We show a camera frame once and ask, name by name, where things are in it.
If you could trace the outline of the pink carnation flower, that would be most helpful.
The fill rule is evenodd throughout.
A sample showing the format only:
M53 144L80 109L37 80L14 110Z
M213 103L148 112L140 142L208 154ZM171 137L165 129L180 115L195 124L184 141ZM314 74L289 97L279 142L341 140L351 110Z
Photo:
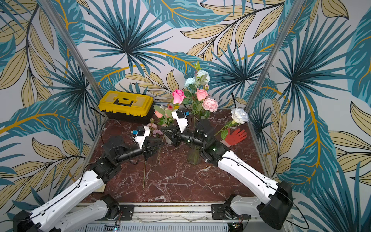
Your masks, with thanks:
M159 129L156 129L156 130L153 130L152 131L152 136L154 137L154 138L159 138L159 137L161 137L163 135L163 132L161 131L161 130L159 130Z

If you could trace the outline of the light pink peony bunch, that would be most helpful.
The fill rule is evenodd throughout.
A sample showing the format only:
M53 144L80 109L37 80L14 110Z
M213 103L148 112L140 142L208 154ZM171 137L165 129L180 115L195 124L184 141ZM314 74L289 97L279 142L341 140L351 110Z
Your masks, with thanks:
M151 118L150 122L147 124L147 127L150 129L150 136L153 136L153 131L157 129L157 124L155 123L155 119ZM146 186L146 161L144 164L144 175L143 175L143 188Z

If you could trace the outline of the magenta rose stem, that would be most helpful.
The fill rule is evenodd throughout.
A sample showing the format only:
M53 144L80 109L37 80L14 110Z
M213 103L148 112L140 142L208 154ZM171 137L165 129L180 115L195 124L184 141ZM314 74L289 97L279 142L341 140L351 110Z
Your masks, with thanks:
M184 92L182 90L174 90L172 92L172 104L174 106L180 106L180 104L184 101L184 99L186 99L186 95L184 94ZM176 122L176 120L174 119L174 122L171 126L177 126L178 127L178 124ZM164 133L164 128L165 127L162 127L160 126L159 130L161 130L163 133Z

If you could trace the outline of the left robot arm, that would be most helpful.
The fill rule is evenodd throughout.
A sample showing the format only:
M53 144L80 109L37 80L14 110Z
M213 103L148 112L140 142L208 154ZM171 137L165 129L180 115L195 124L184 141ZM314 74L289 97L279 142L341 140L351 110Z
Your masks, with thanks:
M22 210L13 218L15 232L69 232L101 218L118 219L119 204L104 196L88 208L69 213L92 192L108 183L121 171L121 163L143 156L148 160L164 143L160 139L137 136L129 146L121 136L103 144L103 155L71 186L31 212Z

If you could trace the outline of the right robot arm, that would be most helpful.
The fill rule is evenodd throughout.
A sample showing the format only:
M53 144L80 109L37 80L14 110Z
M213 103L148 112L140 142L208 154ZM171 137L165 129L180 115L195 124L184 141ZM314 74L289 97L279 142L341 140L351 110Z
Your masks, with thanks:
M193 130L187 126L187 119L179 119L178 125L161 130L175 147L181 142L198 146L200 155L206 162L235 177L258 198L252 202L239 195L233 196L227 202L230 209L228 216L259 215L271 228L282 229L293 207L292 187L285 181L278 183L258 172L216 140L209 120L200 120Z

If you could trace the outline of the clear glass vase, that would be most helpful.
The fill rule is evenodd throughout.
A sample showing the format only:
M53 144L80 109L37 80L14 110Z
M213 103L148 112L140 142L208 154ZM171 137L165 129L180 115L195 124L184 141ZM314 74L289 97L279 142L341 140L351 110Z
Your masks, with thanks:
M200 150L201 146L190 139L187 140L189 146L189 152L187 155L187 161L192 165L198 165L201 162Z

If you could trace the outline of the tulip bouquet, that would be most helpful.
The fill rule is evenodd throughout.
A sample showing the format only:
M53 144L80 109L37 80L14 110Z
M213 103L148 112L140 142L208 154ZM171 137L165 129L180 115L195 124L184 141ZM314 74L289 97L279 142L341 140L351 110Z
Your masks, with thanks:
M159 119L159 125L162 127L171 126L174 122L172 112L178 109L179 106L174 106L173 104L169 104L167 107L164 105L155 105L155 115Z

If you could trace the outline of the yellow black toolbox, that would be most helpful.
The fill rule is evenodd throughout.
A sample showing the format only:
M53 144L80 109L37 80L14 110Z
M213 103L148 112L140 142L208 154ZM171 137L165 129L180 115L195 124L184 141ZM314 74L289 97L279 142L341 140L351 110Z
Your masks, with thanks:
M147 124L154 115L154 99L148 95L109 91L100 100L98 108L109 119Z

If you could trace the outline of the tall pink white flower spray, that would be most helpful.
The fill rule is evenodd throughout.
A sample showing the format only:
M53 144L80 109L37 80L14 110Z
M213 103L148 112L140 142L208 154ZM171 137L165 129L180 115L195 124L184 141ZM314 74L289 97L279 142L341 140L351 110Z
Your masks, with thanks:
M218 102L209 93L211 77L203 70L200 62L195 63L195 74L187 78L182 92L185 98L182 105L189 109L197 119L208 119L218 110Z

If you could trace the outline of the white rose stem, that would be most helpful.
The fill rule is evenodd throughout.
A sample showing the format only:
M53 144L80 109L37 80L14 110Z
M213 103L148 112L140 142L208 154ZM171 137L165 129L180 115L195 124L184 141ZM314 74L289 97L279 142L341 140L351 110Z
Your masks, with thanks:
M228 121L217 134L221 135L221 139L225 140L228 135L228 129L249 122L248 114L242 108L234 108L231 110L231 120Z

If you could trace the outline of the red glove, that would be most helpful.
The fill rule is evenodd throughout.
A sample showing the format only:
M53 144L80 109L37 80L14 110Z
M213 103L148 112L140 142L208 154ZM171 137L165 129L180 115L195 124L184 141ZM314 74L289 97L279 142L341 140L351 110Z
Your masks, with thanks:
M224 140L221 140L221 143L227 147L230 147L240 143L246 138L247 132L245 130L237 129L231 132L231 130L228 129L228 134Z

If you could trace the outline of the aluminium front rail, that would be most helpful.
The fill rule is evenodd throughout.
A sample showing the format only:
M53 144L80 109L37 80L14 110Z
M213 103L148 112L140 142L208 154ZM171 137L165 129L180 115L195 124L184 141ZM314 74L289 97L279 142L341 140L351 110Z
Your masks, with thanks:
M94 204L85 207L74 207L72 212L67 213L57 221L54 226L56 228L64 228L67 231L78 229L89 223L103 218L109 209L113 209L102 200L96 201ZM159 205L159 204L134 204L134 213L130 221L114 221L108 223L157 223L157 222L203 222L212 220L211 204L195 203L195 204L182 204L182 205Z

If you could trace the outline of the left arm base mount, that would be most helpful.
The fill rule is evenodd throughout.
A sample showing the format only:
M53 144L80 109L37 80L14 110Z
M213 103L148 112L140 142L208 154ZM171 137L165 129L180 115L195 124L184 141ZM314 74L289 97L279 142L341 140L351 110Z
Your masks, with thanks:
M133 217L134 207L134 205L119 204L118 206L114 206L113 209L109 209L108 213L99 220L105 220L109 222L122 220L130 221Z

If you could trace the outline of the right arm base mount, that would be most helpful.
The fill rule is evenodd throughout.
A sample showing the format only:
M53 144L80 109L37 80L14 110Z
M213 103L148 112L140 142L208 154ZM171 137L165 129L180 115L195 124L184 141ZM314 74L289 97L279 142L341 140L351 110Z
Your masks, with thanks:
M251 219L251 215L238 215L226 204L211 204L211 213L213 220Z

